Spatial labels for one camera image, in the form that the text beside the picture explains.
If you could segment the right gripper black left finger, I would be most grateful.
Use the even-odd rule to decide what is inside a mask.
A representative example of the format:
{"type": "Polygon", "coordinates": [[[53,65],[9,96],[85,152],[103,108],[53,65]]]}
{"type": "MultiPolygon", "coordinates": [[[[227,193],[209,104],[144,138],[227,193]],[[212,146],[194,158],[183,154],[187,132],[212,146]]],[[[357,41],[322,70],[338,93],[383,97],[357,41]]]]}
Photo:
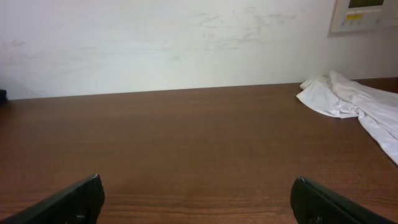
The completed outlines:
{"type": "Polygon", "coordinates": [[[104,201],[101,178],[94,174],[1,220],[1,224],[96,224],[104,201]]]}

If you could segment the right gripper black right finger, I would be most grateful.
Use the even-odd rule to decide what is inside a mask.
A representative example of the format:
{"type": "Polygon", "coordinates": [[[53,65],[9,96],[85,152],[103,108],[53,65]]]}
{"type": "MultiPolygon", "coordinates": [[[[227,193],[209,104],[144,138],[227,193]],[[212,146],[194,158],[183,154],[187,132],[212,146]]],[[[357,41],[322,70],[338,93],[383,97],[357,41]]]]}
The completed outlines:
{"type": "Polygon", "coordinates": [[[302,176],[292,186],[290,204],[298,224],[395,224],[302,176]]]}

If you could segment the white t-shirt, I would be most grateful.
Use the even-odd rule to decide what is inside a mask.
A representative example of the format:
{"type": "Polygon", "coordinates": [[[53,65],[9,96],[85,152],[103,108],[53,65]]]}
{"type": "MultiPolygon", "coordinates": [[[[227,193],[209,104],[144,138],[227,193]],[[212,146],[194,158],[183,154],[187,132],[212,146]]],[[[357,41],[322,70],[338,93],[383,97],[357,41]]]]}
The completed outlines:
{"type": "Polygon", "coordinates": [[[334,118],[357,117],[362,127],[397,163],[397,94],[364,86],[331,71],[300,85],[297,98],[310,109],[334,118]]]}

